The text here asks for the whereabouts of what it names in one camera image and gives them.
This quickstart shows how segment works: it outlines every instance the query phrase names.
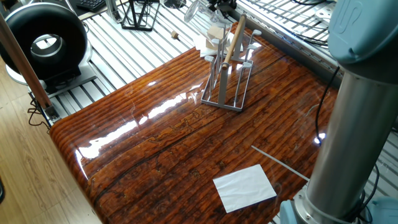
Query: black wire holder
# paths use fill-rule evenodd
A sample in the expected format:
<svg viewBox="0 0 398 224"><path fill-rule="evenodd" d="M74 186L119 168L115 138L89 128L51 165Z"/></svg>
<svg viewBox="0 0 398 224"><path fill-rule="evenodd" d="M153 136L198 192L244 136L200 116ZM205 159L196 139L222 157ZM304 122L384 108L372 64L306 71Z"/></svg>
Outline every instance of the black wire holder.
<svg viewBox="0 0 398 224"><path fill-rule="evenodd" d="M157 3L155 16L153 17L154 22L152 23L152 25L148 25L148 17L150 16L150 9L153 3ZM141 6L142 9L140 13L136 13L134 4ZM124 12L124 18L121 23L122 29L152 31L160 7L159 0L129 0L129 6L127 7L127 10L125 10L124 4L121 3L121 5Z"/></svg>

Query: white paper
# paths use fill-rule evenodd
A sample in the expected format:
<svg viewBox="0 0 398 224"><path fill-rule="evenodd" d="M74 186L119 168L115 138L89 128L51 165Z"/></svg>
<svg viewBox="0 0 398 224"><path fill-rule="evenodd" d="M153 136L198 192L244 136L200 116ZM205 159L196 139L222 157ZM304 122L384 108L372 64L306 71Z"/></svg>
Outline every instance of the white paper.
<svg viewBox="0 0 398 224"><path fill-rule="evenodd" d="M234 34L229 33L227 41L231 42L233 38ZM206 37L204 37L203 35L198 35L194 37L193 43L195 44L196 50L200 50L200 57L217 54L217 50L209 49L206 47Z"/></svg>
<svg viewBox="0 0 398 224"><path fill-rule="evenodd" d="M259 164L213 179L213 182L226 213L276 196Z"/></svg>

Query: wooden pole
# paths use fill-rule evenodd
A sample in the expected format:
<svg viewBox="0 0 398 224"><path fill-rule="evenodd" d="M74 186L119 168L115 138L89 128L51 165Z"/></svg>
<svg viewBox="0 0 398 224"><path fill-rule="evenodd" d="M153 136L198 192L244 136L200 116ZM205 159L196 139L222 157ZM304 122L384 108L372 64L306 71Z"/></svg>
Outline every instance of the wooden pole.
<svg viewBox="0 0 398 224"><path fill-rule="evenodd" d="M44 109L47 109L52 105L50 98L44 91L39 79L36 76L36 73L33 71L32 66L30 66L30 63L28 62L25 54L23 53L3 16L0 16L0 42L10 55L12 61L17 66L18 71L25 78L26 83L32 90L40 106Z"/></svg>
<svg viewBox="0 0 398 224"><path fill-rule="evenodd" d="M241 30L244 29L243 25L245 24L246 16L242 15L239 19L238 26L236 27L234 38L232 39L231 45L229 46L228 53L226 54L224 62L229 63L231 60L232 54L234 53L236 42L238 41L239 34Z"/></svg>

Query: wooden floor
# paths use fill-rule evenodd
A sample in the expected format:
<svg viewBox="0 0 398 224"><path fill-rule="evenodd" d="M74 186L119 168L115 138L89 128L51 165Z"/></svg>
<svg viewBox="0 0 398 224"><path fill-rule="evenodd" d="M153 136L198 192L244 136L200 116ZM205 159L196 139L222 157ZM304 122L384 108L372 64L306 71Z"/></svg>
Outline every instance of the wooden floor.
<svg viewBox="0 0 398 224"><path fill-rule="evenodd" d="M29 103L26 86L8 77L0 58L0 177L6 191L0 223L101 223L46 127L28 124ZM42 120L36 114L33 122Z"/></svg>

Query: wooden table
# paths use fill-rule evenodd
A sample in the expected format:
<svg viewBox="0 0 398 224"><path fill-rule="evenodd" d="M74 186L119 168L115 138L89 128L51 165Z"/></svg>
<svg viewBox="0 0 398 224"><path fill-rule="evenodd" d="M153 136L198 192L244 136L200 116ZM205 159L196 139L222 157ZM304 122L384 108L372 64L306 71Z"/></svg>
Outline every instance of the wooden table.
<svg viewBox="0 0 398 224"><path fill-rule="evenodd" d="M251 145L309 177L325 84L264 39L255 41L240 113L200 103L209 64L191 49L52 127L54 143L104 223L268 223L281 201L303 187L304 180ZM236 71L234 63L229 103ZM336 95L327 94L321 131ZM276 198L226 214L213 179L256 164Z"/></svg>

